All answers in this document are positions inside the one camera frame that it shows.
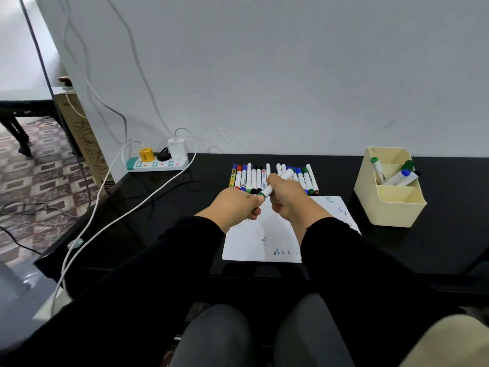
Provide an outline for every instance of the yellow charger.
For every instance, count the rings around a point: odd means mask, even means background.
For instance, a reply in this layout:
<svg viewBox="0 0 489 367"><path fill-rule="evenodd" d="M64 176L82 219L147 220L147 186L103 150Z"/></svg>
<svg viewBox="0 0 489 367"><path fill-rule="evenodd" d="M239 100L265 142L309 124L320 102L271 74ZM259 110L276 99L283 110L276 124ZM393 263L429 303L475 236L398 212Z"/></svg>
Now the yellow charger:
<svg viewBox="0 0 489 367"><path fill-rule="evenodd" d="M139 151L139 155L141 157L141 161L143 162L151 162L155 159L155 154L153 153L153 149L151 148L143 148Z"/></svg>

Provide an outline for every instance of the person's left hand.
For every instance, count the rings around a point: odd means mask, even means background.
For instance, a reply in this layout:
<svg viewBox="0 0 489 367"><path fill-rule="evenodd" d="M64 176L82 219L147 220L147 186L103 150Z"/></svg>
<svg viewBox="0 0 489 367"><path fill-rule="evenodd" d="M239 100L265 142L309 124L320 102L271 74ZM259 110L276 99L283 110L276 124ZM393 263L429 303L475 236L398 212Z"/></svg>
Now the person's left hand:
<svg viewBox="0 0 489 367"><path fill-rule="evenodd" d="M202 216L215 222L224 233L244 219L256 220L261 214L260 205L265 198L249 194L237 188L221 191L211 206L195 216Z"/></svg>

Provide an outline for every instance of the gray pants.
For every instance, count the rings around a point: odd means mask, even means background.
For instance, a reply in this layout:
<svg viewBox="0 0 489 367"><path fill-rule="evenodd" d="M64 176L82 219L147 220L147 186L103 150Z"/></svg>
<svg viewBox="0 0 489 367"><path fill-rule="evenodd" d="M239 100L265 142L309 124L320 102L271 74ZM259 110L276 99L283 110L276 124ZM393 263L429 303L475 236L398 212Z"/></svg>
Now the gray pants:
<svg viewBox="0 0 489 367"><path fill-rule="evenodd" d="M185 330L170 367L261 365L244 315L229 305L215 305ZM280 325L273 351L274 367L354 367L346 345L319 294L305 296Z"/></svg>

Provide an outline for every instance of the glossy black tabletop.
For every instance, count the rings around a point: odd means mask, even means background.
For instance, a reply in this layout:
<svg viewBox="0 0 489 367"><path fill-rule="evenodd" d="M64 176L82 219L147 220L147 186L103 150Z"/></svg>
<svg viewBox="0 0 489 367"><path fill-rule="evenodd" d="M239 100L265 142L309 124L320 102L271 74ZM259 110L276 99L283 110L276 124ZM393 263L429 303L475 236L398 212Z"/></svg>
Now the glossy black tabletop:
<svg viewBox="0 0 489 367"><path fill-rule="evenodd" d="M427 206L411 228L379 227L370 224L353 192L361 156L309 156L269 154L198 154L194 163L142 208L100 234L79 255L67 281L95 279L112 270L145 246L151 245L178 218L194 215L207 207L229 183L234 163L304 166L310 163L321 195L341 196L364 237L418 273L463 273L489 246L487 175L489 160L476 158L414 157L423 173L420 184ZM141 203L176 172L128 173L104 197L85 240L114 219ZM66 245L85 226L89 214L62 236L36 265L48 276L59 277L60 260ZM341 245L341 242L325 244ZM223 244L216 254L213 276L276 276L274 264L228 262L221 259Z"/></svg>

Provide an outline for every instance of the white wall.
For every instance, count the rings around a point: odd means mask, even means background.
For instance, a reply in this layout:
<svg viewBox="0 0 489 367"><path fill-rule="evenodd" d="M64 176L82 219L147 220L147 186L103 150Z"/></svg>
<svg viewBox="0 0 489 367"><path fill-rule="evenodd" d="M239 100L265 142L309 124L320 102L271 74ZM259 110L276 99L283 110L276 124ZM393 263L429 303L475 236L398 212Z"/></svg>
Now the white wall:
<svg viewBox="0 0 489 367"><path fill-rule="evenodd" d="M35 0L24 0L24 3L50 82L53 86L60 86L57 78L64 69L60 64L58 51ZM41 92L46 92L46 80L19 0L0 0L0 47L0 100L37 97L35 94L32 96L33 90L25 89L38 88Z"/></svg>
<svg viewBox="0 0 489 367"><path fill-rule="evenodd" d="M62 45L58 1L39 0L40 9L111 160L121 121L94 110ZM113 3L164 121L191 129L200 152L363 154L378 145L489 156L489 0ZM164 146L168 133L107 0L70 0L70 10L95 90L127 115L131 139ZM66 39L86 70L81 40L71 29ZM123 174L120 164L114 176Z"/></svg>

